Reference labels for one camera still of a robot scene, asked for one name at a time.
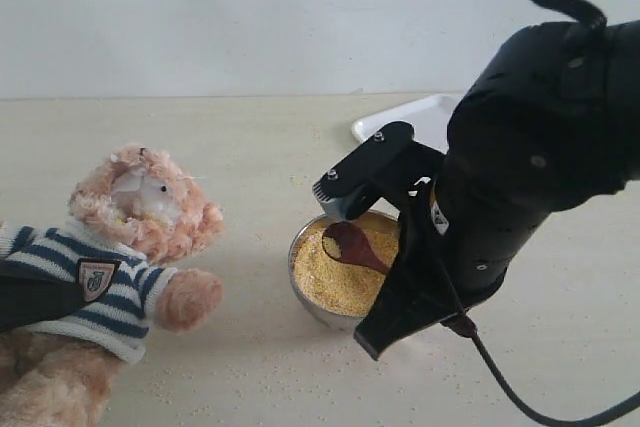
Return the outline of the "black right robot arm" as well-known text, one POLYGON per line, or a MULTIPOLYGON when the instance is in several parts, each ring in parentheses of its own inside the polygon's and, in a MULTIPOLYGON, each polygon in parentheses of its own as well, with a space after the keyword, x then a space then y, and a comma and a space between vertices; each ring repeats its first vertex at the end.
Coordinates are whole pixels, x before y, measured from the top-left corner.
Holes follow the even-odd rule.
POLYGON ((462 315, 502 286, 555 212, 612 195, 639 176, 639 25, 580 44, 550 22, 511 36, 455 108, 448 150, 408 146, 375 177, 400 212, 400 247, 355 329, 373 358, 462 315))

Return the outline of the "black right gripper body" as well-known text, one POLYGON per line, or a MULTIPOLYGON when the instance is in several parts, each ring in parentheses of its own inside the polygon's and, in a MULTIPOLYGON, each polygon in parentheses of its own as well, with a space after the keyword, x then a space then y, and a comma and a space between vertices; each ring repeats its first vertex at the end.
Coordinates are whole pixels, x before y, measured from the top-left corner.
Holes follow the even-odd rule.
POLYGON ((364 143, 367 180, 399 211, 399 247, 381 297, 446 297, 447 276, 436 248, 429 194, 444 154, 414 140, 364 143))

